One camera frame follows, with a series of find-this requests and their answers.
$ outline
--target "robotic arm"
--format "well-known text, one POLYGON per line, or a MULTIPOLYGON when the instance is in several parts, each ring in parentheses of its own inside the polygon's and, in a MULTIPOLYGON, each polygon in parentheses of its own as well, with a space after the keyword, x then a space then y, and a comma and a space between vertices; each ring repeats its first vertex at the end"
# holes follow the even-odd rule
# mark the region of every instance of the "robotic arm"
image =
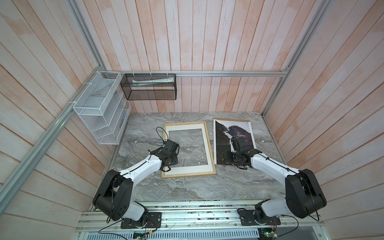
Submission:
MULTIPOLYGON (((135 226, 144 226, 148 210, 131 201, 132 188, 153 172, 165 171, 166 167, 169 171, 169 166, 177 164, 178 149, 179 145, 168 139, 163 146, 150 152, 136 165, 120 172, 110 170, 97 190, 93 205, 114 221, 120 218, 130 219, 135 226)), ((255 205, 250 222, 254 222, 254 219, 263 225, 269 223, 270 217, 286 214, 305 218, 326 205, 326 199, 313 172, 289 168, 246 145, 240 138, 231 140, 231 151, 227 153, 226 161, 259 169, 285 185, 286 197, 265 200, 255 205)))

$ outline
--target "photograph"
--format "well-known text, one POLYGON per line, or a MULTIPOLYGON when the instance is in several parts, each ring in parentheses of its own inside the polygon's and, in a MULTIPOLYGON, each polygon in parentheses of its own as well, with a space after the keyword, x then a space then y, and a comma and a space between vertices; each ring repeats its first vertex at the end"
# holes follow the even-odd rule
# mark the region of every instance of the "photograph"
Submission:
POLYGON ((233 138, 242 138, 247 145, 256 148, 249 120, 214 118, 215 164, 236 165, 225 161, 227 152, 231 150, 230 140, 233 138))

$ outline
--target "white mesh organizer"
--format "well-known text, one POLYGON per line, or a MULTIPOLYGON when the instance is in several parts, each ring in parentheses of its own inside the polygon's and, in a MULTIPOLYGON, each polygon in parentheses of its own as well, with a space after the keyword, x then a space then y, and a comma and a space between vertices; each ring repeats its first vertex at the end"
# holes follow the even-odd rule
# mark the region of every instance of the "white mesh organizer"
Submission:
POLYGON ((120 81, 120 73, 99 72, 73 107, 99 144, 119 144, 127 123, 131 106, 115 93, 120 81))

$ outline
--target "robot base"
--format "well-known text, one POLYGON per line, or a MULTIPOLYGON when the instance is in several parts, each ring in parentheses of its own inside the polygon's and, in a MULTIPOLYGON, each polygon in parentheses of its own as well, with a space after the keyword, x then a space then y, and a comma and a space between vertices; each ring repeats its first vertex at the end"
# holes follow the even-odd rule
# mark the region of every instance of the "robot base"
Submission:
MULTIPOLYGON (((257 226, 262 225, 256 222, 255 220, 255 210, 239 210, 239 214, 241 214, 240 221, 242 226, 257 226)), ((281 225, 280 218, 278 217, 267 217, 265 216, 263 218, 263 223, 266 223, 266 225, 274 225, 276 222, 276 225, 281 225)))
POLYGON ((134 221, 129 218, 124 218, 121 222, 121 229, 130 229, 130 228, 138 228, 137 223, 140 222, 140 227, 145 226, 147 223, 147 228, 160 228, 161 226, 161 212, 149 212, 147 214, 147 220, 145 221, 134 221))

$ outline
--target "wooden plank wall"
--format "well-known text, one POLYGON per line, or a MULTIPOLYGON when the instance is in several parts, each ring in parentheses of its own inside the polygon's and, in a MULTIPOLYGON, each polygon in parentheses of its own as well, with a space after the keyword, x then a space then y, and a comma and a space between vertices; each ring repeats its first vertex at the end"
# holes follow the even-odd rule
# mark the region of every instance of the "wooden plank wall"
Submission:
MULTIPOLYGON (((108 70, 280 70, 319 0, 76 0, 108 70)), ((280 78, 177 79, 137 112, 261 112, 280 78)))
MULTIPOLYGON (((65 0, 0 1, 0 184, 96 68, 65 0)), ((111 150, 73 116, 0 217, 1 239, 71 239, 111 150)))
POLYGON ((333 1, 266 115, 288 165, 315 172, 332 239, 384 237, 383 13, 333 1))

